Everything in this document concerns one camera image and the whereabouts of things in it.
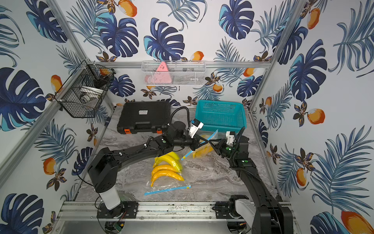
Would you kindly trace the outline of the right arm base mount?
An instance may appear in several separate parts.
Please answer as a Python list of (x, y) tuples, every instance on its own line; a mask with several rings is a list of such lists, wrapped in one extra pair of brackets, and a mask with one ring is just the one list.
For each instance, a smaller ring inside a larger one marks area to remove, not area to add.
[(234, 203), (230, 201), (218, 201), (213, 205), (212, 210), (217, 219), (243, 219), (236, 212)]

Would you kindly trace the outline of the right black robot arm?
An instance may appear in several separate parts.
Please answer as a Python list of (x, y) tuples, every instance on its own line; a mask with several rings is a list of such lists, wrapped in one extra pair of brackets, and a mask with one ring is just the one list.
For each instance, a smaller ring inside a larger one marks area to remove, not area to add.
[(263, 183), (256, 164), (249, 157), (249, 139), (243, 132), (244, 129), (237, 134), (227, 132), (226, 138), (209, 141), (214, 151), (228, 160), (230, 169), (236, 172), (250, 193), (250, 197), (232, 195), (227, 202), (216, 202), (212, 207), (216, 219), (244, 220), (241, 234), (292, 234), (293, 214)]

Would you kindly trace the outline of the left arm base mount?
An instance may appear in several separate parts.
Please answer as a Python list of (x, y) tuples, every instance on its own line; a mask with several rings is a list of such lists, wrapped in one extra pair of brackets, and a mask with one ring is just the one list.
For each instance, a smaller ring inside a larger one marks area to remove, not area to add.
[(105, 204), (100, 204), (96, 217), (98, 219), (135, 219), (139, 203), (122, 201), (118, 206), (109, 210)]

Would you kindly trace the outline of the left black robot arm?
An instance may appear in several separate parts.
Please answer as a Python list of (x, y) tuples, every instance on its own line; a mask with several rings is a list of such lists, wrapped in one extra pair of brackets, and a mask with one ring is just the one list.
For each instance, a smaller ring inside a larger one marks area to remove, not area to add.
[(173, 152), (175, 147), (196, 150), (208, 143), (197, 134), (204, 126), (198, 119), (189, 121), (189, 127), (181, 121), (169, 124), (166, 132), (156, 137), (149, 137), (146, 143), (123, 150), (111, 151), (103, 148), (91, 161), (87, 172), (96, 193), (104, 202), (106, 211), (122, 211), (123, 205), (116, 190), (118, 171), (134, 163), (164, 156)]

